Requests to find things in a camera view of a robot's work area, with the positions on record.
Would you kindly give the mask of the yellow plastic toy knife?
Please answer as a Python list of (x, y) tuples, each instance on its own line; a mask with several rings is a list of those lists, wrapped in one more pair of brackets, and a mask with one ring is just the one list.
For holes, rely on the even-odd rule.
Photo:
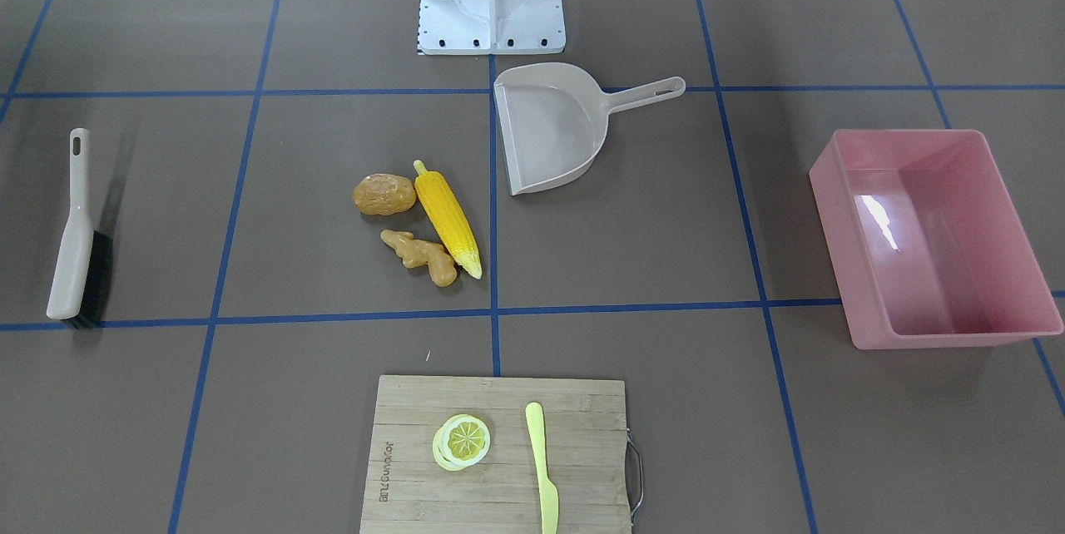
[(548, 478), (547, 424), (542, 405), (538, 402), (528, 403), (525, 407), (525, 419), (537, 478), (541, 533), (557, 533), (560, 518), (560, 496), (557, 486)]

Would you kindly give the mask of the pink plastic bin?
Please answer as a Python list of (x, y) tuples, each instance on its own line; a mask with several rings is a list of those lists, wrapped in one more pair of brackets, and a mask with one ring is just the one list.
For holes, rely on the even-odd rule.
[(995, 347), (1063, 331), (983, 133), (837, 130), (809, 178), (855, 347)]

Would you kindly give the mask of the beige hand brush black bristles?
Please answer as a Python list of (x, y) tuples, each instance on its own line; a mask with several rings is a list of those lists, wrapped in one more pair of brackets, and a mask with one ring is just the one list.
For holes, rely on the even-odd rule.
[(92, 134), (75, 128), (68, 143), (68, 213), (46, 315), (69, 329), (95, 329), (103, 320), (113, 241), (97, 230), (91, 200)]

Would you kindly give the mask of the yellow toy corn cob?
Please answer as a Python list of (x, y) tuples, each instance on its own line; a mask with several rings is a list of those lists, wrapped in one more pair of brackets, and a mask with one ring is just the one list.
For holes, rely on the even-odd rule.
[(412, 166), (416, 173), (414, 185), (417, 198), (442, 245), (469, 276), (481, 279), (484, 265), (480, 249), (448, 179), (440, 171), (429, 169), (422, 160), (414, 160)]

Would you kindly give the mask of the brown toy potato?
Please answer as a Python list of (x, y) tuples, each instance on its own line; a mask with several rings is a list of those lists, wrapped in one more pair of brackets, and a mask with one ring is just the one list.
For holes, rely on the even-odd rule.
[(376, 173), (354, 187), (351, 200), (354, 208), (363, 215), (395, 215), (414, 207), (416, 190), (406, 177)]

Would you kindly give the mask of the bamboo cutting board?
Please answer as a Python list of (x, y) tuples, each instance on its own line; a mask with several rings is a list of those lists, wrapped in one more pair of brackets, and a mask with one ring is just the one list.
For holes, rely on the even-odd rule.
[[(378, 379), (362, 533), (539, 533), (526, 408), (544, 415), (545, 473), (559, 493), (559, 533), (629, 533), (627, 388), (622, 381), (384, 375)], [(482, 419), (482, 462), (441, 468), (438, 428)]]

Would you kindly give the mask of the beige plastic dustpan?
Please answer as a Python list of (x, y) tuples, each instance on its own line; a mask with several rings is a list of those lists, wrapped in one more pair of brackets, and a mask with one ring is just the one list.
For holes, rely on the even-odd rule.
[(620, 111), (677, 98), (681, 77), (607, 93), (575, 65), (541, 62), (506, 69), (493, 84), (512, 196), (559, 188), (589, 169)]

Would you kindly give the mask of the tan toy ginger root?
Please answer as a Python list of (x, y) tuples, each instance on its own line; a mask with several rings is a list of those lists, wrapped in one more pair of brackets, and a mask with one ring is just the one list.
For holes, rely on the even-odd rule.
[(379, 238), (400, 258), (404, 268), (426, 266), (429, 278), (437, 287), (455, 284), (458, 277), (456, 262), (444, 246), (416, 239), (409, 231), (383, 230)]

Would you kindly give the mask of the yellow toy lemon slices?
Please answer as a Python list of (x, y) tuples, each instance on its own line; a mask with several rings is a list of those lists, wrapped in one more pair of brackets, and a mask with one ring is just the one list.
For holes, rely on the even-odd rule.
[(482, 419), (473, 415), (453, 415), (437, 428), (430, 449), (439, 467), (445, 471), (462, 471), (482, 462), (490, 446), (490, 428)]

